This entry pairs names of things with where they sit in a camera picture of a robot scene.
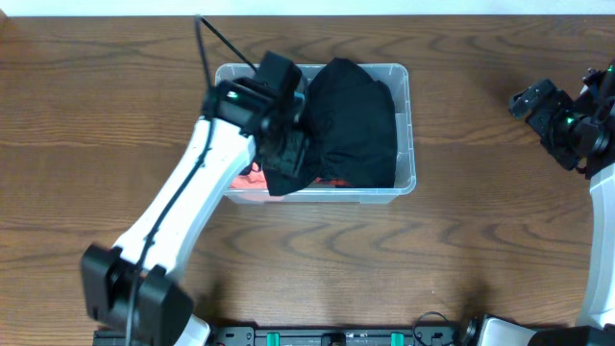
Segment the pink garment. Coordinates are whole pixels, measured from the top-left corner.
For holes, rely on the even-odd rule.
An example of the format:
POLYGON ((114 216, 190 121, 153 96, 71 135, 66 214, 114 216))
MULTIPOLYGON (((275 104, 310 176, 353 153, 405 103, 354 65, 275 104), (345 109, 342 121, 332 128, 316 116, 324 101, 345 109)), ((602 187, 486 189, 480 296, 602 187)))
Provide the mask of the pink garment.
POLYGON ((240 191, 239 197, 247 201, 265 202, 269 198, 264 173, 256 162, 233 180, 230 191, 240 191))

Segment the large black garment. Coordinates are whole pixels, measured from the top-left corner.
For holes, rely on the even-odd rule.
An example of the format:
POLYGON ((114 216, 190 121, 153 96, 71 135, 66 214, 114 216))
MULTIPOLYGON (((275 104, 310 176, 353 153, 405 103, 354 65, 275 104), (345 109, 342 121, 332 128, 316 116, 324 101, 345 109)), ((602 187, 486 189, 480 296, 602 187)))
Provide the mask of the large black garment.
POLYGON ((272 196, 308 187, 320 178, 343 179, 352 187, 392 187, 397 162, 395 105, 386 84, 358 64, 335 58, 308 86, 300 126, 309 147, 296 178, 263 169, 272 196))

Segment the red navy plaid shirt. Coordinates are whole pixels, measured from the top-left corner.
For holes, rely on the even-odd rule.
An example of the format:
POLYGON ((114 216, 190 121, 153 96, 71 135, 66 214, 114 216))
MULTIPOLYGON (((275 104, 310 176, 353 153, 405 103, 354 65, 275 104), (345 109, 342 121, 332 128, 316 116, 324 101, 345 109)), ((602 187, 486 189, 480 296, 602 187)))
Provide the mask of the red navy plaid shirt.
POLYGON ((313 183, 313 186, 333 186, 334 188, 346 188, 352 187, 353 185, 349 182, 339 179, 339 178, 316 178, 313 183))

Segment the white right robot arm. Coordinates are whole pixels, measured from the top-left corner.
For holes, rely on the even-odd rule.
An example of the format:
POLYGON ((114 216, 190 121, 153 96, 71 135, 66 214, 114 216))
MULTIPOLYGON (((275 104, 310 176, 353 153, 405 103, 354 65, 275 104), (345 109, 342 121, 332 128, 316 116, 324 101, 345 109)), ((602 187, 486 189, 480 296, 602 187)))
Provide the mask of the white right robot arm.
POLYGON ((462 345, 594 345, 614 343, 614 66, 589 69, 572 99, 542 79, 508 101, 555 161, 590 183, 593 233, 588 282, 575 326, 532 329, 492 315, 472 321, 462 345))

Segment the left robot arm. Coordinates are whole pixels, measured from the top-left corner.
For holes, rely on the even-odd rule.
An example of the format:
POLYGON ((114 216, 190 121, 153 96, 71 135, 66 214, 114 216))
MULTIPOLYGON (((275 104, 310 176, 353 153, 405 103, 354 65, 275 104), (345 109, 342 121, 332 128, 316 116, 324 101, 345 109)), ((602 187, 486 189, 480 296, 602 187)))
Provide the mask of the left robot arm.
POLYGON ((255 74, 210 86, 185 152, 147 210, 110 248, 80 266, 87 315, 117 345, 203 345, 207 322, 181 282, 193 248, 232 181, 255 159, 295 176, 308 138, 299 127, 307 81, 268 52, 255 74))

